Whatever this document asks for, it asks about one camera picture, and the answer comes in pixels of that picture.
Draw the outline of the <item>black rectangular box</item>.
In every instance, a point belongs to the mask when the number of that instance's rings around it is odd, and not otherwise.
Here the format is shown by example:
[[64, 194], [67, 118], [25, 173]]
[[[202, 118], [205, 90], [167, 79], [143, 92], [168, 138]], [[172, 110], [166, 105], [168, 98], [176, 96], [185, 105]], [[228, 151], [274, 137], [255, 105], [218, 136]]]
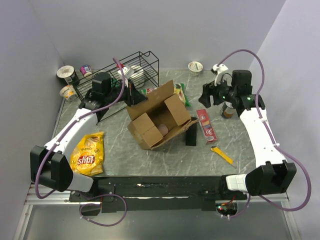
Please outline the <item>black rectangular box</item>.
[[197, 145], [197, 123], [192, 124], [185, 132], [185, 145], [195, 147]]

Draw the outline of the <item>yellow utility knife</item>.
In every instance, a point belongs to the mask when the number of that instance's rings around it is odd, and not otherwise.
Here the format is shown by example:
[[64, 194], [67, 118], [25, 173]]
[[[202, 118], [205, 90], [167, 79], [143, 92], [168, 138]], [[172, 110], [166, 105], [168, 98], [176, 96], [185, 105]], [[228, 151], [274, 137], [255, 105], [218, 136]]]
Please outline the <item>yellow utility knife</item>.
[[218, 154], [220, 157], [222, 157], [228, 164], [230, 164], [231, 166], [233, 166], [234, 168], [236, 167], [234, 165], [234, 161], [232, 158], [230, 158], [227, 154], [225, 154], [220, 148], [218, 148], [217, 146], [212, 146], [211, 151]]

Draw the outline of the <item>green Chuba cassava chips bag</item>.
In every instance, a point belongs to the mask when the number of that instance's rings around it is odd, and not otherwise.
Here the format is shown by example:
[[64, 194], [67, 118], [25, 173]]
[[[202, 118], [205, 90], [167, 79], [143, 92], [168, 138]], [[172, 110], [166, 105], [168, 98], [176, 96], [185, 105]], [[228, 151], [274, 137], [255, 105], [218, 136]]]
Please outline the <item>green Chuba cassava chips bag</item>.
[[[157, 87], [144, 88], [144, 89], [141, 89], [140, 92], [144, 95], [147, 95], [156, 89]], [[185, 85], [183, 83], [177, 83], [174, 85], [174, 93], [179, 96], [179, 99], [184, 103], [186, 107], [191, 106], [187, 96], [185, 95]]]

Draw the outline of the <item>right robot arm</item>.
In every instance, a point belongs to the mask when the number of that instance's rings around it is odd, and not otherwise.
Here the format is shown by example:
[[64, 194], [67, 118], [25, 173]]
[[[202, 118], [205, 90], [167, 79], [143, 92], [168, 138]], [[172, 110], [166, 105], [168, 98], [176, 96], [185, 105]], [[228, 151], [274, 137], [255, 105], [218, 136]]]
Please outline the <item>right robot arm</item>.
[[273, 134], [268, 133], [267, 111], [262, 97], [252, 93], [252, 73], [249, 70], [234, 70], [231, 83], [224, 76], [227, 68], [214, 67], [214, 81], [202, 86], [199, 102], [206, 108], [229, 103], [248, 133], [256, 168], [248, 174], [234, 174], [225, 177], [225, 183], [218, 187], [223, 199], [230, 199], [236, 191], [252, 196], [285, 193], [292, 182], [297, 168], [287, 162], [272, 142]]

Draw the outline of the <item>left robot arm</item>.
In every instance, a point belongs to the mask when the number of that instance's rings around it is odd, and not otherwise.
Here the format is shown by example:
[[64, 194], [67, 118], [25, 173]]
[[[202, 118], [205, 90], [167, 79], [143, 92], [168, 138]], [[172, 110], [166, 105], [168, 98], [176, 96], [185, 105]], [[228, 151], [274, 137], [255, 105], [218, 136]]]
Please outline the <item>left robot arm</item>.
[[79, 191], [87, 201], [94, 201], [99, 188], [94, 179], [75, 173], [70, 166], [70, 156], [80, 140], [89, 133], [117, 102], [127, 106], [137, 105], [147, 97], [125, 77], [112, 81], [107, 72], [99, 72], [91, 80], [91, 89], [81, 101], [77, 111], [66, 126], [44, 146], [34, 146], [30, 151], [30, 178], [35, 186], [43, 185], [54, 191]]

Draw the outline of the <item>brown cardboard express box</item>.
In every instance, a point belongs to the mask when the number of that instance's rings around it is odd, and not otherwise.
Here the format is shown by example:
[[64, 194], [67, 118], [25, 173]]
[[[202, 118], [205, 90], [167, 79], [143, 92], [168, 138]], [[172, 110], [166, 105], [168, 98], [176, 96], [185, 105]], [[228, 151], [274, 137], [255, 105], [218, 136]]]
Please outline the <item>brown cardboard express box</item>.
[[[139, 147], [143, 150], [158, 148], [170, 139], [180, 135], [197, 123], [192, 120], [185, 104], [174, 92], [172, 80], [146, 95], [147, 100], [126, 110], [131, 119], [127, 128]], [[157, 126], [165, 124], [168, 134], [162, 136]]]

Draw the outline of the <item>red toothpaste box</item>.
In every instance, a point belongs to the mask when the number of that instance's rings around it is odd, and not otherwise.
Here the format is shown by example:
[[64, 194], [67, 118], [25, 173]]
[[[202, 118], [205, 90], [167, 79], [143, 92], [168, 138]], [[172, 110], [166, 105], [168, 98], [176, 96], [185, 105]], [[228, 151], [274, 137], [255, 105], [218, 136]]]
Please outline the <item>red toothpaste box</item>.
[[217, 141], [217, 135], [215, 130], [211, 124], [209, 115], [206, 109], [198, 109], [196, 110], [197, 117], [199, 119], [199, 124], [201, 125], [202, 132], [206, 139], [207, 144], [211, 144]]

